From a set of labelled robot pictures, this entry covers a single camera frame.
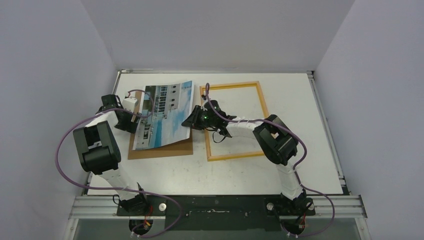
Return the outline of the printed building photo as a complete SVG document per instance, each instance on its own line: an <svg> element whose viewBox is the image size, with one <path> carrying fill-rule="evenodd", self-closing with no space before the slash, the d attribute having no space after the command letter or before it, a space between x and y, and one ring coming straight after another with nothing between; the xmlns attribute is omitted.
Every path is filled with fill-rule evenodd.
<svg viewBox="0 0 424 240"><path fill-rule="evenodd" d="M147 85L142 94L140 120L133 150L149 150L174 144L190 137L190 129L182 126L193 108L193 82Z"/></svg>

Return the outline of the yellow wooden picture frame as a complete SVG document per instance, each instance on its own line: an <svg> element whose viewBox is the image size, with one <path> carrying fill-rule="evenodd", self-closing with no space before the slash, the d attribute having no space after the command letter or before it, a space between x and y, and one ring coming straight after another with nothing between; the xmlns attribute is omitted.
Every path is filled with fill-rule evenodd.
<svg viewBox="0 0 424 240"><path fill-rule="evenodd" d="M216 85L210 86L209 90L210 91L211 90L227 90L227 89L250 88L250 87L255 87L263 116L268 117L270 114L269 114L268 107L263 95L262 87L259 81L216 84ZM260 157L264 155L262 151L250 151L250 152L244 152L244 153L231 153L231 154L224 154L224 155L212 155L211 143L209 138L210 131L204 130L203 132L204 132L204 139L205 139L205 146L206 146L206 158L208 162L223 161L223 160L238 159L238 158L248 158L248 157Z"/></svg>

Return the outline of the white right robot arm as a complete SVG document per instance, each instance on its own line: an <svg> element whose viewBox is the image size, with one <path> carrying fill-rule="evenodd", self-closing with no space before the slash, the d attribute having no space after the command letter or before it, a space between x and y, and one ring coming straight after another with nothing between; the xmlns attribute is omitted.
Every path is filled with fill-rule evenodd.
<svg viewBox="0 0 424 240"><path fill-rule="evenodd" d="M256 140L266 158L276 165L281 181L282 207L290 215L303 207L305 195L296 165L290 162L298 153L299 140L275 114L265 119L246 119L227 115L216 100L196 105L182 122L183 127L193 130L217 132L224 138L249 138Z"/></svg>

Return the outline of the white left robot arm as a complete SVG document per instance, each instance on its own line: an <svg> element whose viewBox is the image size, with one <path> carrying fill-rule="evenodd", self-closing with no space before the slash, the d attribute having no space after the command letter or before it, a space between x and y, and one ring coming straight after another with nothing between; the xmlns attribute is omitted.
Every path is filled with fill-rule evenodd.
<svg viewBox="0 0 424 240"><path fill-rule="evenodd" d="M100 176L116 189L118 205L124 211L144 215L149 210L149 201L140 184L121 166L121 152L113 135L113 128L136 132L140 118L133 114L139 101L129 95L120 100L113 94L102 96L101 101L95 117L73 131L80 164L84 171Z"/></svg>

